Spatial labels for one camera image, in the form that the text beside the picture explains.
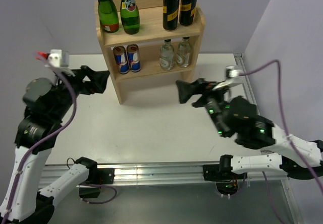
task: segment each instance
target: wooden shelf board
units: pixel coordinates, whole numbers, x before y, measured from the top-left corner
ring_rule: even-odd
[[[182,26],[178,23],[177,29],[167,31],[163,28],[163,8],[154,7],[139,10],[140,30],[134,35],[125,33],[120,19],[120,29],[115,33],[103,32],[105,46],[129,45],[132,43],[143,43],[164,39],[180,38],[185,36],[197,36],[201,33],[200,26],[194,20],[191,26]]]
[[[116,72],[115,73],[116,81],[120,82],[124,80],[143,78],[143,77],[152,76],[152,75],[184,72],[184,71],[190,71],[194,69],[192,65],[189,65],[186,68],[180,68],[176,65],[176,63],[174,68],[169,71],[162,69],[159,65],[159,55],[160,55],[161,46],[162,44],[139,46],[141,70],[136,73],[129,71],[127,74],[120,74],[119,72]],[[175,52],[176,52],[178,42],[174,43],[173,46],[175,47]]]

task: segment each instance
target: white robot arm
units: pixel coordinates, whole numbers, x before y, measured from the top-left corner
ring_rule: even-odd
[[[180,103],[186,103],[194,94],[202,95],[192,106],[206,109],[222,137],[237,134],[237,144],[272,152],[260,156],[223,155],[220,164],[204,166],[204,179],[220,181],[243,178],[243,173],[264,171],[286,172],[287,176],[295,179],[312,179],[307,165],[293,149],[290,140],[315,173],[322,176],[322,141],[308,142],[293,135],[286,136],[285,131],[272,121],[259,116],[256,105],[242,96],[230,101],[224,100],[224,95],[230,92],[230,88],[242,83],[241,75],[242,70],[237,66],[229,66],[223,82],[207,82],[204,79],[193,83],[180,80],[176,82]]]
[[[55,146],[58,129],[63,129],[61,123],[64,115],[72,103],[75,104],[79,94],[103,93],[110,75],[109,71],[95,72],[87,66],[77,70],[68,69],[67,55],[62,50],[39,55],[49,58],[51,66],[63,72],[62,80],[66,83],[53,84],[49,79],[39,78],[26,88],[23,96],[25,115],[15,139],[14,170],[0,206],[1,224],[46,224],[55,207],[75,186],[86,181],[92,184],[99,182],[97,163],[82,157],[58,180],[37,191],[43,168]]]

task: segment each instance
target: green glass bottle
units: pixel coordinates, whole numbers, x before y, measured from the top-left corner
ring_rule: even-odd
[[[126,33],[136,34],[139,31],[139,10],[135,0],[121,0],[120,16]]]
[[[119,29],[119,18],[113,0],[98,0],[100,24],[106,32],[113,33]]]

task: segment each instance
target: wooden shelf leg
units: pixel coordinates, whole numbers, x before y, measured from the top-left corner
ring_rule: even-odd
[[[112,78],[111,78],[111,81],[112,81],[113,87],[115,88],[115,92],[116,92],[119,104],[123,104],[125,99],[124,99],[123,94],[122,94],[121,83],[116,82]]]
[[[193,82],[194,70],[181,72],[181,77],[185,82]]]

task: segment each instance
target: purple cable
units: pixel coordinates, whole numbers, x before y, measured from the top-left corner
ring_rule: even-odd
[[[277,219],[281,222],[281,224],[286,224],[286,223],[283,221],[283,219],[279,216],[278,211],[277,211],[277,209],[275,208],[275,205],[274,205],[274,203],[273,203],[273,199],[272,199],[272,195],[271,195],[271,190],[270,190],[270,188],[269,188],[269,183],[268,183],[267,176],[266,176],[266,174],[265,174],[264,172],[262,172],[262,174],[263,174],[263,177],[264,177],[264,181],[265,181],[265,183],[266,183],[267,193],[268,193],[268,199],[269,199],[269,202],[270,202],[270,204],[271,204],[271,206],[272,206],[273,212],[274,212],[275,216],[277,217]]]
[[[87,183],[82,183],[81,185],[112,189],[115,192],[115,194],[113,195],[113,197],[111,197],[109,200],[106,200],[106,201],[103,201],[103,202],[92,202],[92,201],[88,201],[88,200],[82,199],[82,201],[84,201],[84,202],[86,202],[88,204],[92,204],[92,205],[102,205],[102,204],[106,204],[106,203],[112,201],[117,196],[117,193],[118,193],[117,190],[114,187],[112,187],[112,186],[107,186],[107,185],[94,185],[94,184],[87,184]]]
[[[73,90],[73,87],[71,86],[71,84],[69,83],[69,81],[64,77],[64,75],[58,69],[56,69],[55,67],[53,67],[46,59],[44,59],[42,55],[37,54],[37,56],[42,60],[42,62],[45,65],[48,65],[50,67],[50,69],[53,70],[56,73],[56,75],[59,77],[59,79],[65,84],[66,88],[68,89],[69,93],[71,94],[72,102],[73,102],[74,107],[73,107],[72,115],[69,118],[69,120],[65,123],[65,125],[63,125],[59,129],[57,129],[53,133],[49,134],[48,136],[40,139],[36,144],[34,144],[31,148],[28,149],[28,151],[22,157],[22,159],[21,159],[21,161],[20,161],[20,163],[18,165],[17,172],[21,172],[22,171],[22,168],[23,168],[26,160],[28,159],[28,157],[31,155],[32,151],[36,147],[40,146],[41,144],[43,144],[45,141],[49,140],[50,138],[56,136],[58,133],[60,133],[62,130],[64,130],[72,122],[72,120],[74,119],[75,113],[76,113],[76,108],[77,108],[76,95],[75,95],[75,92]],[[15,198],[15,194],[16,194],[16,191],[17,191],[17,186],[18,186],[18,183],[19,183],[19,179],[20,179],[20,174],[17,174],[15,176],[15,179],[14,179],[14,182],[13,182],[13,185],[12,185],[12,188],[11,188],[11,192],[10,192],[10,195],[9,195],[8,204],[7,204],[7,210],[11,210],[11,208],[12,208],[12,204],[13,204],[13,201],[14,201],[14,198]],[[4,218],[3,218],[2,222],[1,222],[1,224],[5,224],[6,223],[8,217],[9,217],[9,214],[10,213],[7,212],[4,215]]]
[[[240,186],[240,188],[238,189],[238,191],[236,192],[236,193],[234,193],[233,195],[230,195],[230,197],[232,197],[232,196],[236,196],[237,194],[239,194],[239,192],[242,190],[242,187],[244,186],[244,183],[246,182],[246,173],[244,173],[244,175],[243,175],[243,181],[242,181],[242,184],[241,184],[241,186]]]
[[[247,73],[242,73],[242,74],[240,74],[240,76],[248,76],[248,75],[257,73],[257,72],[263,70],[264,68],[268,67],[269,65],[271,65],[273,63],[277,63],[277,67],[278,67],[278,102],[279,102],[279,110],[280,110],[280,114],[281,114],[281,118],[282,118],[282,122],[283,122],[283,127],[284,127],[284,130],[285,130],[285,135],[286,135],[286,137],[287,137],[287,139],[289,141],[289,144],[292,146],[292,148],[297,153],[299,158],[305,163],[306,167],[308,168],[308,170],[310,171],[310,173],[314,177],[315,181],[317,182],[317,185],[318,185],[321,193],[323,194],[323,185],[322,185],[321,181],[318,179],[318,176],[315,173],[314,169],[309,165],[309,163],[303,157],[302,153],[297,149],[294,142],[288,137],[289,136],[289,131],[288,131],[288,128],[287,128],[287,123],[286,123],[286,119],[285,119],[285,115],[284,115],[284,109],[283,109],[283,101],[282,101],[281,62],[278,59],[272,60],[272,61],[262,65],[258,69],[252,70],[252,71],[247,72]]]

